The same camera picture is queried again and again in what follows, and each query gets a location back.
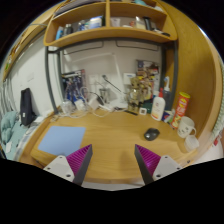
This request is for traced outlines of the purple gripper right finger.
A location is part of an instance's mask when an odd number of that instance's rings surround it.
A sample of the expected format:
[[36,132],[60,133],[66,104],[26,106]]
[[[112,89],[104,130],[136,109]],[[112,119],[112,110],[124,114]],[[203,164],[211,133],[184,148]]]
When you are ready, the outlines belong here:
[[182,169],[170,156],[159,156],[140,145],[135,145],[134,154],[145,185]]

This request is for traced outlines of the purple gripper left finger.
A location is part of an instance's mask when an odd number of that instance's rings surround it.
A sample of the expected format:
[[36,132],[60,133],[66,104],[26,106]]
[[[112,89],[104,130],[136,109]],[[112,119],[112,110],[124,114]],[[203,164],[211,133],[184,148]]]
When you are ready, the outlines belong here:
[[92,155],[92,145],[87,145],[68,156],[57,156],[44,170],[81,186]]

